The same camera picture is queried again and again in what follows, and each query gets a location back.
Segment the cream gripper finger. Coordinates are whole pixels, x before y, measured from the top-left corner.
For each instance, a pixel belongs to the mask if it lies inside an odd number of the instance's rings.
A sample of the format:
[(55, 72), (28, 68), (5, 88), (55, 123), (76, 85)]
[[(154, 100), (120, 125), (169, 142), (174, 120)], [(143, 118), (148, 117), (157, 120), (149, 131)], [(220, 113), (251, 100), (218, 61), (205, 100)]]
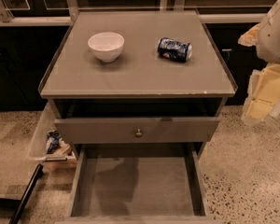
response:
[(252, 47), (258, 43), (259, 23), (240, 36), (238, 43), (242, 46)]
[(244, 123), (259, 123), (280, 114), (280, 64), (268, 63), (254, 70), (249, 79), (248, 96), (243, 107)]

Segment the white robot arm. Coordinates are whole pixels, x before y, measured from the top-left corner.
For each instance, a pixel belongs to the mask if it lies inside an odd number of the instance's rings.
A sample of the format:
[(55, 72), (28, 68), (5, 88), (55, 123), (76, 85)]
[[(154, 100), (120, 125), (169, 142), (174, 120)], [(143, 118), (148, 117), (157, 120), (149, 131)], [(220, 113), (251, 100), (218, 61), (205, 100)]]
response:
[(260, 23), (240, 36), (238, 43), (256, 47), (257, 56), (267, 63), (254, 70), (249, 79), (242, 121), (255, 125), (280, 114), (280, 0)]

